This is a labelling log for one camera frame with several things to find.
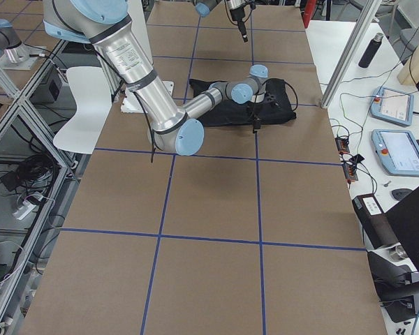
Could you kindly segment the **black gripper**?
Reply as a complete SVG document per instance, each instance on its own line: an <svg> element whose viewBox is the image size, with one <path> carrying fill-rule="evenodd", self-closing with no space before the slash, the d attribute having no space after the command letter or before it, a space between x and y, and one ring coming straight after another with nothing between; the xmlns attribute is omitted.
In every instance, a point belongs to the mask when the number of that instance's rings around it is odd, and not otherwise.
<svg viewBox="0 0 419 335"><path fill-rule="evenodd" d="M257 133L260 130L260 113L263 110L263 103L247 103L248 120L252 121L252 132Z"/></svg>
<svg viewBox="0 0 419 335"><path fill-rule="evenodd" d="M238 29L241 33L242 40L246 43L248 41L247 36L247 28L244 23L245 18L245 11L244 7L238 7L238 8L230 8L229 9L230 18L233 21L234 25L238 25Z"/></svg>

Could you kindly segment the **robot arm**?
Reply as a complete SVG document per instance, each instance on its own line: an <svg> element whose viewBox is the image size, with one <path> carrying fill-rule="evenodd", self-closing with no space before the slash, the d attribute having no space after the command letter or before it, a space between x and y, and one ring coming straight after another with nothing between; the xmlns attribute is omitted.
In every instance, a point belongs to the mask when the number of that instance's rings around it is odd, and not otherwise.
<svg viewBox="0 0 419 335"><path fill-rule="evenodd" d="M199 16L207 17L221 3L221 0L196 0L191 3L194 5ZM249 6L250 9L253 10L256 7L254 1L230 0L223 1L223 4L229 22L238 28L242 40L246 43L248 41L248 36L245 8Z"/></svg>
<svg viewBox="0 0 419 335"><path fill-rule="evenodd" d="M128 1L44 1L44 25L48 35L76 43L90 43L105 55L139 100L149 122L153 148L191 156L204 141L198 117L224 100L244 104L265 93L268 69L256 64L246 79L216 82L182 106L175 104L133 32L134 22L144 25L142 10L130 16Z"/></svg>

